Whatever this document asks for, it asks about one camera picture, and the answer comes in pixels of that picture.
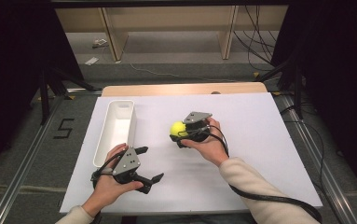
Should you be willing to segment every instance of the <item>black cable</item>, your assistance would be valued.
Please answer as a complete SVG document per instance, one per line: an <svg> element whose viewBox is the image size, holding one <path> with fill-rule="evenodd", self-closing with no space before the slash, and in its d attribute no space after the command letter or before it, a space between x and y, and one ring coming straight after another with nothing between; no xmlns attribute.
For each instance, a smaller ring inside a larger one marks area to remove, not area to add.
<svg viewBox="0 0 357 224"><path fill-rule="evenodd" d="M307 114L310 114L310 115L313 115L313 116L318 116L317 113L309 112L309 111L307 111L307 110L304 110L303 108L301 108L301 110L302 110L303 112L306 112Z"/></svg>
<svg viewBox="0 0 357 224"><path fill-rule="evenodd" d="M245 36L247 36L248 39L251 39L251 37L248 36L247 33L245 33L245 31L242 31L242 32L245 34ZM272 45L270 45L270 44L262 43L262 42L259 42L259 41L257 41L257 40L254 40L254 42L255 42L256 44L261 44L261 45L264 44L264 45L266 45L266 46L268 46L268 47L275 48L274 46L272 46Z"/></svg>
<svg viewBox="0 0 357 224"><path fill-rule="evenodd" d="M105 48L105 47L109 47L109 45L100 45L100 46L92 46L92 49L100 49L100 48Z"/></svg>
<svg viewBox="0 0 357 224"><path fill-rule="evenodd" d="M206 133L206 132L203 132L203 131L201 131L201 132L205 133L205 134L208 134L209 136L212 136L215 139L217 139L218 141L220 141L222 146L224 146L225 151L227 151L226 144L225 144L225 142L224 142L224 140L222 138L220 138L219 136L216 136L215 134L212 134L212 133ZM229 186L235 193L237 193L241 197L244 197L244 198L247 198L247 199L257 200L257 201L274 202L274 203L289 203L289 204L300 206L309 215L311 215L313 218L315 218L318 222L322 223L322 216L321 216L320 212L316 208L314 208L312 205L310 205L308 203L299 201L297 199L288 198L288 197L268 196L268 195L248 193L248 192L239 190L239 189L237 189L237 188L235 188L235 187L233 187L231 185L229 185Z"/></svg>
<svg viewBox="0 0 357 224"><path fill-rule="evenodd" d="M95 172L93 172L93 174L91 175L91 181L93 182L93 188L96 188L97 185L97 181L99 180L100 176L103 175L102 171L103 169L108 165L109 162L111 162L112 160L116 159L119 156L122 156L123 154L125 154L125 151L121 151L117 154L115 154L113 157L111 157L110 159L108 159L102 167L100 167L98 170L96 170Z"/></svg>
<svg viewBox="0 0 357 224"><path fill-rule="evenodd" d="M254 39L254 34L255 34L255 33L257 33L257 34L259 35L259 40L263 43L263 44L262 44L262 49L263 49L263 51L265 52L266 57L267 57L268 60L270 61L270 58L268 57L268 54L266 53L266 51L265 51L265 49L264 49L264 44L266 44L266 43L265 43L265 41L263 40L263 37L260 35L260 32L259 32L259 13L260 13L260 7L259 7L259 6L256 6L256 23L254 22L254 20L253 20L253 18L252 18L252 16L251 16L251 14L250 14L250 12L249 12L247 6L245 6L245 10L247 11L248 16L249 16L249 18L250 18L250 20L251 20L251 23L253 24L253 27L254 27L254 33L253 33L252 39Z"/></svg>
<svg viewBox="0 0 357 224"><path fill-rule="evenodd" d="M320 175L319 175L319 181L320 181L320 185L316 184L315 181L311 180L312 184L317 187L321 193L324 195L326 201L329 203L329 206L331 207L332 209L332 212L333 214L335 215L338 223L342 223L339 216L337 215L337 212L336 212L336 209L335 207L332 205L332 203L330 202L330 199L328 198L327 196L327 193L326 193L326 190L324 189L324 185L323 185L323 161L324 161L324 144L323 144L323 139L322 139L322 136L321 134L314 128L312 127L311 125L303 122L303 121L294 121L294 120L288 120L288 121L284 121L285 123L299 123L299 124L302 124L302 125L305 125L306 127L310 127L319 137L320 141L321 141L321 165L320 165Z"/></svg>
<svg viewBox="0 0 357 224"><path fill-rule="evenodd" d="M244 43L244 41L242 41L239 36L236 34L236 32L233 32L234 35L237 37L237 39L240 41L240 43L248 49L248 51L250 51L253 55L255 55L256 57L258 57L259 59L263 60L265 63L270 63L270 61L268 61L267 59L265 59L264 57L260 56L256 51L254 51L253 49L251 49L247 44Z"/></svg>
<svg viewBox="0 0 357 224"><path fill-rule="evenodd" d="M224 139L225 145L226 145L226 147L227 147L226 152L227 152L227 155L228 155L228 145L227 145L227 139L225 138L225 135L222 133L222 131L221 131L218 127L213 126L213 125L208 125L208 126L210 126L210 127L212 127L212 128L215 128L216 130L218 130L218 132L219 132L220 134L222 134L222 138Z"/></svg>
<svg viewBox="0 0 357 224"><path fill-rule="evenodd" d="M255 30L255 31L257 32L257 34L258 34L260 42L262 42L261 47L262 47L263 52L265 52L265 55L266 55L266 57L268 58L268 60L271 61L270 58L268 57L268 54L267 54L266 51L265 51L265 47L266 47L267 50L268 50L268 47L267 47L267 46L264 46L265 41L263 40L262 36L260 35L259 13L260 13L260 7L259 7L259 6L256 6L256 26L255 26L254 30Z"/></svg>
<svg viewBox="0 0 357 224"><path fill-rule="evenodd" d="M252 38L251 38L251 41L250 41L250 45L249 45L249 48L251 48L251 45L252 45L252 43L254 42L254 33L255 33L255 30L254 30L254 32L253 32L253 36L252 36ZM251 62L250 62L250 52L248 52L247 53L247 57L248 57L248 62L251 64Z"/></svg>
<svg viewBox="0 0 357 224"><path fill-rule="evenodd" d="M268 33L271 35L271 37L274 39L274 41L276 41L276 42L277 42L276 37L274 37L274 35L273 35L270 31L268 31Z"/></svg>
<svg viewBox="0 0 357 224"><path fill-rule="evenodd" d="M286 107L285 109L280 111L280 115L284 114L285 112L287 112L287 111L289 111L291 109L295 109L295 106L294 105L290 105L290 106Z"/></svg>

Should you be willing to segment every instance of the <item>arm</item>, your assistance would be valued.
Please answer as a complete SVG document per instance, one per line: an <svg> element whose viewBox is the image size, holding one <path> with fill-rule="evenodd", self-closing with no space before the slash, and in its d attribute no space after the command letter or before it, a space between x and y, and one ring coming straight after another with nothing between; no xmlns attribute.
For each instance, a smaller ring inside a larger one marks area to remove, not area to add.
<svg viewBox="0 0 357 224"><path fill-rule="evenodd" d="M118 152L126 150L126 144L120 144L114 147L108 152L106 161L112 158ZM111 161L106 168L111 168L115 160ZM85 224L93 221L94 217L107 205L114 203L117 198L131 190L139 189L143 186L143 183L139 181L133 181L128 184L121 185L110 175L100 176L97 182L96 189L89 196L82 206L73 207L67 216L59 220L58 224L75 223Z"/></svg>
<svg viewBox="0 0 357 224"><path fill-rule="evenodd" d="M220 129L218 121L212 118L207 120L211 126ZM211 128L210 131L222 137L222 134L217 129ZM215 138L209 136L201 143L183 139L181 143L187 147L195 148L204 159L218 166L221 176L229 185L253 194L286 197L242 159L229 159L222 144ZM242 197L241 199L248 206L254 219L259 224L318 223L305 210L296 205L254 201Z"/></svg>
<svg viewBox="0 0 357 224"><path fill-rule="evenodd" d="M225 181L239 190L286 197L242 159L228 159L219 166ZM289 203L261 202L241 197L257 223L318 223L301 207Z"/></svg>

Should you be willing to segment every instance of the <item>hand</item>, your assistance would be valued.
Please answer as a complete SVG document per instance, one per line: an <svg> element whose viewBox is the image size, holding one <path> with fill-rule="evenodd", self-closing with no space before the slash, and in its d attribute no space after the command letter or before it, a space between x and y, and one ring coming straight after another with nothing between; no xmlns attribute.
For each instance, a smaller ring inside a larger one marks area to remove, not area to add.
<svg viewBox="0 0 357 224"><path fill-rule="evenodd" d="M215 126L219 130L221 129L219 122L215 119L207 118L207 122L209 123L209 125ZM222 134L214 127L211 127L210 132L222 138ZM195 148L204 159L212 162L218 167L223 161L228 159L228 155L226 154L222 143L212 136L208 136L202 142L195 142L189 139L183 139L181 140L181 143L187 147Z"/></svg>
<svg viewBox="0 0 357 224"><path fill-rule="evenodd" d="M125 143L115 146L108 152L106 161L127 148L128 146ZM106 167L111 168L115 161L116 159L112 160ZM139 181L121 185L117 183L111 175L101 175L97 182L96 189L82 207L89 215L95 217L104 207L114 203L120 195L131 190L139 189L143 185L144 184Z"/></svg>

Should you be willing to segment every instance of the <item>person's left hand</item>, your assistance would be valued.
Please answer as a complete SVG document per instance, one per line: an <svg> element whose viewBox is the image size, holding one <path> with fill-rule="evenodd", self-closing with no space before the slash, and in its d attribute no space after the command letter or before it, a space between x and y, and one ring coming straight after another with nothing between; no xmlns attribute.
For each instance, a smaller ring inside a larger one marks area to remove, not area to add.
<svg viewBox="0 0 357 224"><path fill-rule="evenodd" d="M106 161L127 148L128 146L125 143L115 146L108 152ZM116 159L112 160L106 167L111 168L115 161ZM132 181L122 185L117 183L111 175L101 175L97 182L96 189L82 205L82 208L85 209L89 215L95 217L104 207L114 203L120 195L131 190L139 189L143 185L144 184L139 181Z"/></svg>

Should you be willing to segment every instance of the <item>metal rail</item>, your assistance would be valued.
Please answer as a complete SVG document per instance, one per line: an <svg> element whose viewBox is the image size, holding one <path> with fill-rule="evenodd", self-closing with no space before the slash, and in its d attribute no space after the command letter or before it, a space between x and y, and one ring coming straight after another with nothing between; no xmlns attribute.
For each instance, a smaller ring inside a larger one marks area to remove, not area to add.
<svg viewBox="0 0 357 224"><path fill-rule="evenodd" d="M283 97L283 102L285 105L291 106L294 104L291 98ZM355 224L357 223L357 218L354 215L352 208L350 206L350 202L347 200L346 196L344 195L343 190L338 185L337 181L332 175L332 172L329 169L328 164L323 160L323 153L317 147L312 138L311 134L309 133L309 129L305 125L305 123L299 123L301 120L298 118L298 115L295 111L290 112L290 116L293 121L297 121L295 124L300 136L303 139L303 142L306 145L306 148L309 150L309 154L314 161L316 168L319 172L321 172L321 162L323 163L323 171L322 171L322 179L323 185L325 186L326 190L329 192L329 196L332 199L338 217L343 223L347 224Z"/></svg>
<svg viewBox="0 0 357 224"><path fill-rule="evenodd" d="M33 161L36 157L37 152L45 138L46 132L48 131L49 125L53 120L53 116L56 113L56 110L59 108L60 104L62 103L64 97L59 96L56 97L53 101L53 106L50 109L50 116L48 117L47 121L44 125L41 125L39 128L30 148L28 149L26 155L24 156L23 161L21 162L21 166L19 167L18 171L14 175L12 181L10 182L9 186L7 187L4 196L0 200L0 223L4 223L7 214L12 207L12 204L15 202L15 199L21 189L21 185L24 182L25 177L27 176L30 168L33 165Z"/></svg>

